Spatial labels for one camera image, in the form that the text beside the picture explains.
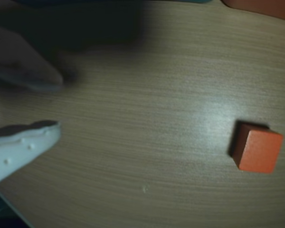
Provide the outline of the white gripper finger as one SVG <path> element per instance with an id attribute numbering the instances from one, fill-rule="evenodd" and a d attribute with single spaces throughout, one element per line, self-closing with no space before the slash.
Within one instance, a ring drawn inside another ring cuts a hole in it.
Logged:
<path id="1" fill-rule="evenodd" d="M 0 128 L 0 181 L 51 149 L 61 137 L 61 124 L 40 121 Z"/>
<path id="2" fill-rule="evenodd" d="M 33 91 L 56 91 L 62 74 L 21 35 L 0 27 L 0 81 Z"/>

